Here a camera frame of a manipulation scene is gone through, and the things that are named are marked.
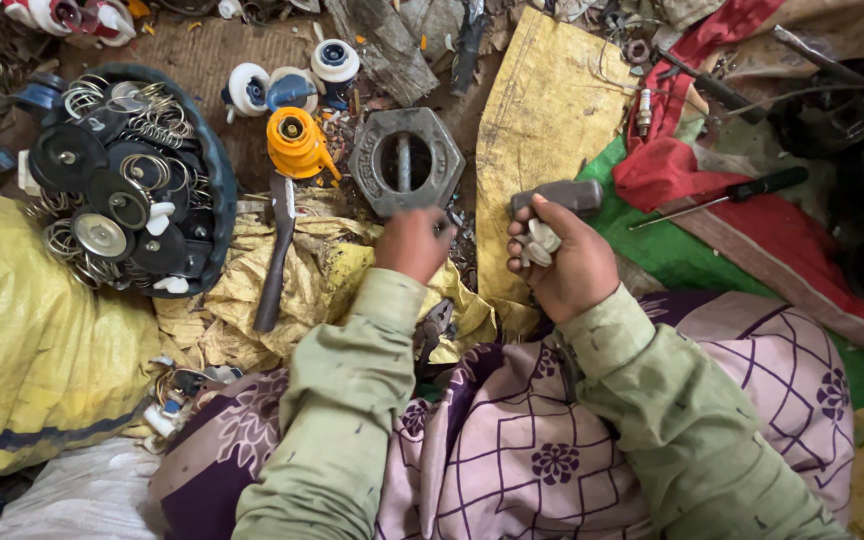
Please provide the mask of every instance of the light green shirt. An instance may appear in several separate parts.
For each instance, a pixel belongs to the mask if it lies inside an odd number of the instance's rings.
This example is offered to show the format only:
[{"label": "light green shirt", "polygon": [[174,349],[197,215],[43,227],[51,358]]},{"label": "light green shirt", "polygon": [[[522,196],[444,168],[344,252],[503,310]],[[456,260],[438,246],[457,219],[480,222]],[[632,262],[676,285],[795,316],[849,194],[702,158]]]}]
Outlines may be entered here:
[{"label": "light green shirt", "polygon": [[[345,326],[316,326],[298,345],[284,437],[239,498],[234,538],[373,538],[425,298],[414,279],[370,269]],[[652,325],[624,286],[558,330],[586,376],[579,401],[618,428],[657,537],[852,538],[762,439],[738,385],[695,342]]]}]

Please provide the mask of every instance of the metal rod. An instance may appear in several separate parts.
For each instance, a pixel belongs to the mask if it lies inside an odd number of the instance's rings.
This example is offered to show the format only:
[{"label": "metal rod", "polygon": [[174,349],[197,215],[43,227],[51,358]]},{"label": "metal rod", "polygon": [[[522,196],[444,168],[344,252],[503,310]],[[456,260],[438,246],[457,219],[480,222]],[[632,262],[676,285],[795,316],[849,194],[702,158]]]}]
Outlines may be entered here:
[{"label": "metal rod", "polygon": [[409,142],[412,133],[402,131],[398,134],[398,191],[408,193],[412,191],[412,149]]},{"label": "metal rod", "polygon": [[633,226],[629,227],[629,231],[634,231],[635,229],[641,229],[642,227],[645,227],[646,225],[652,225],[653,223],[659,223],[660,221],[666,221],[666,219],[672,219],[673,217],[679,217],[680,215],[686,215],[689,213],[694,213],[695,211],[701,211],[705,207],[717,205],[718,203],[721,203],[723,201],[728,201],[728,200],[729,200],[729,197],[720,197],[718,199],[715,199],[714,201],[708,201],[708,202],[698,204],[695,206],[690,206],[688,208],[681,209],[681,210],[676,211],[676,212],[672,212],[668,215],[663,215],[663,216],[655,218],[653,220],[646,221],[645,223],[639,223],[638,225],[633,225]]},{"label": "metal rod", "polygon": [[857,85],[864,85],[864,75],[847,68],[834,59],[816,51],[799,39],[798,35],[776,24],[772,29],[772,37],[782,45],[797,52],[815,66],[828,71],[842,79]]}]

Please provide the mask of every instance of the yellow plastic part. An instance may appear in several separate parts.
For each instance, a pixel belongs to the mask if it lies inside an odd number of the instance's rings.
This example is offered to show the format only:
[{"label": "yellow plastic part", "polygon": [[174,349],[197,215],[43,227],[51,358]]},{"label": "yellow plastic part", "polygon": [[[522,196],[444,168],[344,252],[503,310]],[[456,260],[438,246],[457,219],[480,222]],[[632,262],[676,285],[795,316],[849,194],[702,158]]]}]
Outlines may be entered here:
[{"label": "yellow plastic part", "polygon": [[269,139],[269,158],[283,175],[309,178],[327,168],[335,180],[342,179],[326,148],[326,136],[308,112],[297,106],[283,106],[272,113],[265,135]]},{"label": "yellow plastic part", "polygon": [[126,428],[162,351],[148,298],[92,292],[40,236],[0,197],[0,475]]}]

